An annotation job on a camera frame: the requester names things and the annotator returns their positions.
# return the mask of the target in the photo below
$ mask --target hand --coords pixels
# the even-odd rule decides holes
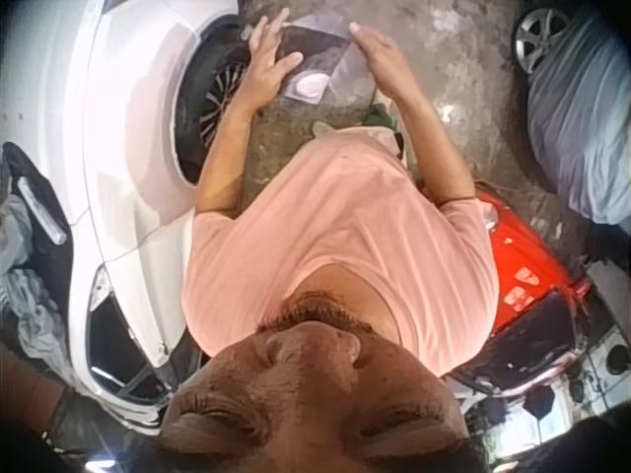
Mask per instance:
[[[233,103],[248,113],[255,114],[278,95],[280,85],[287,74],[303,62],[303,54],[294,52],[276,62],[281,30],[289,17],[289,9],[283,11],[268,25],[262,17],[249,38],[251,61]]]
[[[351,23],[350,31],[364,52],[380,91],[397,102],[422,95],[407,59],[391,38],[356,23]]]

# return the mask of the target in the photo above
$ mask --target concrete floor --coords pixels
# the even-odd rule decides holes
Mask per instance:
[[[587,221],[545,190],[551,186],[534,160],[526,134],[526,78],[512,58],[514,27],[537,3],[251,0],[247,18],[254,22],[284,6],[292,8],[292,19],[336,8],[394,38],[476,178],[494,186],[561,261],[577,272]],[[312,139],[315,120],[338,128],[357,123],[371,94],[372,84],[364,82],[350,100],[327,95],[313,106],[280,98],[264,110],[255,121],[247,159],[246,203]]]

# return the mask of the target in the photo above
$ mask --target transparent plastic sheet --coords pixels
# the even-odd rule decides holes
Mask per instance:
[[[350,17],[342,10],[325,10],[299,18],[285,29],[278,57],[300,51],[305,59],[287,77],[283,96],[318,104],[326,90],[343,98],[352,94],[358,82],[370,80],[366,59],[351,40],[349,25]],[[321,89],[301,94],[301,84],[317,76],[326,79]]]
[[[570,208],[598,224],[631,214],[631,64],[595,11],[571,22],[530,76],[534,154]]]

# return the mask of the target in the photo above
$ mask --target gray car cover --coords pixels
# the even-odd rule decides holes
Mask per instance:
[[[558,194],[598,224],[631,214],[630,106],[628,52],[584,10],[530,76],[528,134]]]

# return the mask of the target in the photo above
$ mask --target sticker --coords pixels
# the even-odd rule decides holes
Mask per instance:
[[[534,301],[533,296],[528,296],[525,301],[524,300],[519,301],[517,304],[515,304],[515,307],[514,307],[515,312],[521,312],[526,307],[528,307],[532,301]]]
[[[506,296],[504,297],[504,302],[508,305],[515,305],[515,303],[520,300],[525,294],[526,289],[515,286],[508,294],[506,294]]]
[[[515,279],[522,283],[530,284],[531,286],[539,285],[539,278],[526,267],[523,267],[515,274]]]

